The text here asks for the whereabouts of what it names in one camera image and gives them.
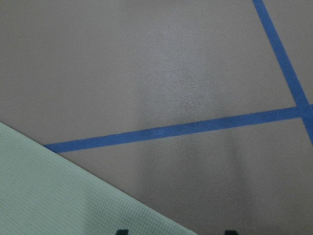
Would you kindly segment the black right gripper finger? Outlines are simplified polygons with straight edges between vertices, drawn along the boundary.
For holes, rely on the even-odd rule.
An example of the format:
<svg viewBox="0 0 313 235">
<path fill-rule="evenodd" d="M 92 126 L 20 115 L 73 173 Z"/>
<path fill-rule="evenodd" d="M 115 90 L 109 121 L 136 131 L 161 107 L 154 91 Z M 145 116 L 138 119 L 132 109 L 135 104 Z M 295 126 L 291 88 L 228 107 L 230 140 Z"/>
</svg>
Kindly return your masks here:
<svg viewBox="0 0 313 235">
<path fill-rule="evenodd" d="M 236 230 L 225 230 L 224 235 L 238 235 Z"/>
</svg>

